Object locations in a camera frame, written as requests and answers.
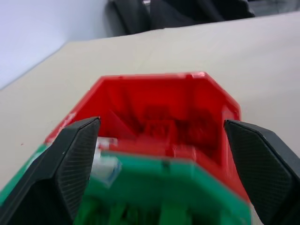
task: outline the red plastic toy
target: red plastic toy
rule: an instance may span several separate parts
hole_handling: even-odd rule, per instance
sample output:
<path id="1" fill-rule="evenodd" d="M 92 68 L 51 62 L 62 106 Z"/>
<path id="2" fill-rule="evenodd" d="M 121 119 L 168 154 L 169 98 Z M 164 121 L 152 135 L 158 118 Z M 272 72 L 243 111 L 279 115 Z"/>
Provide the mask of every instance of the red plastic toy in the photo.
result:
<path id="1" fill-rule="evenodd" d="M 101 117 L 99 136 L 118 139 L 110 150 L 192 160 L 249 201 L 223 129 L 240 107 L 208 74 L 101 77 L 45 142 L 92 116 Z"/>

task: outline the beige table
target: beige table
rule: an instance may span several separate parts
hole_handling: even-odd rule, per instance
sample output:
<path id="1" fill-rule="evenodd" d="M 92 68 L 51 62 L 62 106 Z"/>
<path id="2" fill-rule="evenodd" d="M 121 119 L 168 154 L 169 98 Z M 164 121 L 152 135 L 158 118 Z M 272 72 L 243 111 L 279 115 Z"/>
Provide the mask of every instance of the beige table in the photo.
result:
<path id="1" fill-rule="evenodd" d="M 300 13 L 69 43 L 0 92 L 0 188 L 102 75 L 206 71 L 300 156 Z"/>

